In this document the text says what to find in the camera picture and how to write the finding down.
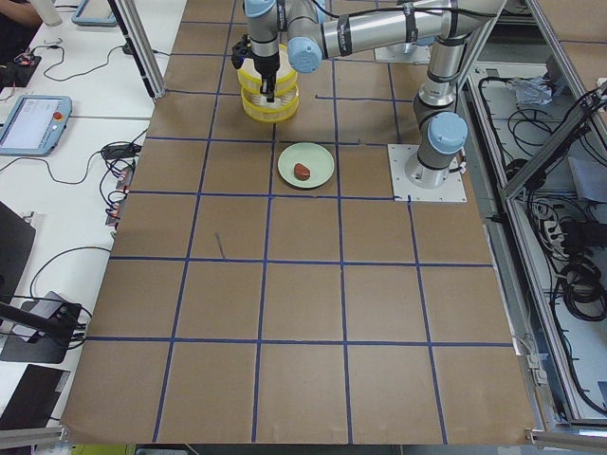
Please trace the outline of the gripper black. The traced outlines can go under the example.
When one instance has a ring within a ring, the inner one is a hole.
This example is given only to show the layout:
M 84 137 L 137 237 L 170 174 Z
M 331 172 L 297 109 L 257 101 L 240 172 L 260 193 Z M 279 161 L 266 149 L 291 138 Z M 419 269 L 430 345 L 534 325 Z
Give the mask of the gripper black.
M 246 59 L 253 62 L 256 70 L 277 70 L 278 69 L 278 42 L 274 40 L 271 43 L 258 43 L 252 40 L 248 34 L 231 48 L 231 64 L 235 69 L 240 69 Z M 267 75 L 261 74 L 260 93 L 265 94 L 267 102 L 275 100 L 276 73 Z

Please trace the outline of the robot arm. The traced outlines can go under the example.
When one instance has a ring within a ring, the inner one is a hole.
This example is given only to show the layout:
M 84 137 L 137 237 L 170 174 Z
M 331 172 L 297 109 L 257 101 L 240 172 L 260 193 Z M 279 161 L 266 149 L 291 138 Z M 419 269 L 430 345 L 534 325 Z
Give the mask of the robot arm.
M 468 137 L 466 122 L 456 113 L 456 80 L 466 49 L 465 35 L 437 37 L 433 43 L 427 78 L 414 98 L 414 113 L 421 136 L 410 159 L 410 178 L 424 189 L 440 187 L 452 159 Z
M 456 98 L 468 37 L 496 18 L 503 6 L 501 1 L 403 1 L 387 9 L 335 15 L 320 1 L 247 1 L 248 32 L 233 46 L 231 62 L 240 68 L 252 60 L 261 77 L 260 93 L 272 99 L 280 33 L 287 36 L 291 67 L 302 74 L 329 58 L 432 38 L 427 79 L 417 97 L 431 108 L 443 108 Z

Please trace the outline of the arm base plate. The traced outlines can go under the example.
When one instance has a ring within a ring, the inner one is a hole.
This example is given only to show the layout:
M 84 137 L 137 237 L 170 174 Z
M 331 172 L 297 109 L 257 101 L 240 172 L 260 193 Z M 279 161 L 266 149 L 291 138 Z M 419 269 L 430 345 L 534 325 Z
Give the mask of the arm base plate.
M 428 45 L 398 44 L 376 48 L 374 55 L 381 63 L 424 65 L 430 62 L 431 50 Z
M 416 144 L 389 144 L 388 161 L 394 199 L 402 202 L 467 202 L 457 156 L 448 168 L 430 170 L 421 165 Z

